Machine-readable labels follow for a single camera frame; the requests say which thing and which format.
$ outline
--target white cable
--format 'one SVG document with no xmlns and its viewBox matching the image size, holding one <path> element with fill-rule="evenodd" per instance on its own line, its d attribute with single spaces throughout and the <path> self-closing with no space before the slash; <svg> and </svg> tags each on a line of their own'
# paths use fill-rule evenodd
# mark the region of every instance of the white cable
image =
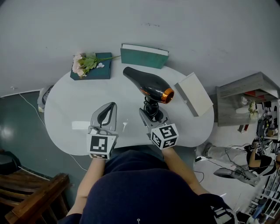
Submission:
<svg viewBox="0 0 280 224">
<path fill-rule="evenodd" d="M 41 117 L 40 117 L 40 115 L 39 115 L 37 109 L 36 109 L 31 103 L 29 103 L 20 93 L 19 93 L 19 95 L 20 95 L 31 107 L 34 108 L 34 110 L 36 111 L 38 117 L 39 117 L 40 120 L 42 121 L 43 125 L 46 127 L 46 125 L 45 125 L 45 123 L 43 122 L 43 120 L 41 119 Z M 76 160 L 72 155 L 70 155 L 70 156 L 75 160 L 75 162 L 76 162 L 83 170 L 88 171 L 88 170 L 86 170 L 85 168 L 83 168 L 83 167 L 77 162 L 77 160 Z"/>
<path fill-rule="evenodd" d="M 88 171 L 88 170 L 86 170 L 85 168 L 83 168 L 83 167 L 77 162 L 77 160 L 74 158 L 74 156 L 72 156 L 71 154 L 69 154 L 69 155 L 75 160 L 75 162 L 76 162 L 83 170 Z"/>
<path fill-rule="evenodd" d="M 37 113 L 37 115 L 38 115 L 38 117 L 40 118 L 40 120 L 42 121 L 42 123 L 43 123 L 43 125 L 44 126 L 46 126 L 45 125 L 45 123 L 43 122 L 43 120 L 41 119 L 41 117 L 40 117 L 40 115 L 39 115 L 39 113 L 38 113 L 38 111 L 37 111 L 37 109 L 31 104 L 31 103 L 29 103 L 20 93 L 19 93 L 19 95 L 28 103 L 28 104 L 30 104 L 31 105 L 31 107 L 33 107 L 34 108 L 34 110 L 36 111 L 36 113 Z"/>
</svg>

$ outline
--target orange ring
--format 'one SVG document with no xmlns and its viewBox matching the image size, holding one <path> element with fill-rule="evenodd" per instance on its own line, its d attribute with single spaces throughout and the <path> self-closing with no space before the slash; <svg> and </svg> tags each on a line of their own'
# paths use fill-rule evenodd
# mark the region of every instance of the orange ring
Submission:
<svg viewBox="0 0 280 224">
<path fill-rule="evenodd" d="M 161 102 L 167 104 L 172 100 L 173 96 L 174 96 L 174 91 L 171 88 L 168 88 L 162 94 Z"/>
</svg>

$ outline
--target green book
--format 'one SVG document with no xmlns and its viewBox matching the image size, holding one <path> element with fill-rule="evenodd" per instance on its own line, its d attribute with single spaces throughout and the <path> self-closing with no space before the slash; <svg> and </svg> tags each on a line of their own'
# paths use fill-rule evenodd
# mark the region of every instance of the green book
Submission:
<svg viewBox="0 0 280 224">
<path fill-rule="evenodd" d="M 168 59 L 168 51 L 122 44 L 122 63 L 161 69 Z"/>
</svg>

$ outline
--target gray floor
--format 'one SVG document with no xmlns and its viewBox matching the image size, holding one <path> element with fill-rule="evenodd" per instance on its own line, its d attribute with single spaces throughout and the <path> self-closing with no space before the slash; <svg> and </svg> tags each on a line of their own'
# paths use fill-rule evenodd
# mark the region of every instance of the gray floor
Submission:
<svg viewBox="0 0 280 224">
<path fill-rule="evenodd" d="M 37 108 L 38 92 L 23 96 Z M 66 196 L 70 206 L 74 203 L 85 171 L 71 156 L 55 146 L 35 110 L 19 95 L 0 99 L 0 147 L 15 154 L 23 166 L 36 172 L 51 177 L 58 173 L 69 174 L 72 186 L 67 189 Z M 194 148 L 177 147 L 176 151 L 187 164 L 193 166 Z M 89 156 L 74 157 L 81 166 L 88 168 L 91 162 Z"/>
</svg>

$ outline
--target white table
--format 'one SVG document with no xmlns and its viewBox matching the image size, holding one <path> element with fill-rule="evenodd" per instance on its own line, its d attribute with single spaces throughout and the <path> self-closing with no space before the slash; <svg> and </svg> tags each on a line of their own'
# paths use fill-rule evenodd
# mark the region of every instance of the white table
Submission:
<svg viewBox="0 0 280 224">
<path fill-rule="evenodd" d="M 123 69 L 134 69 L 156 74 L 166 80 L 175 91 L 169 104 L 159 104 L 179 132 L 178 145 L 195 147 L 209 137 L 214 124 L 214 110 L 211 107 L 203 116 L 193 117 L 189 108 L 177 93 L 174 85 L 185 76 L 169 67 L 154 69 L 144 66 L 122 64 L 120 59 L 112 63 L 110 80 L 77 80 L 64 75 L 52 88 L 45 106 L 45 124 L 54 144 L 72 155 L 87 155 L 86 134 L 88 131 L 73 130 L 73 121 L 90 121 L 94 111 L 102 105 L 117 104 L 117 128 L 119 133 L 116 147 L 151 144 L 147 128 L 139 116 L 144 95 L 123 75 Z"/>
</svg>

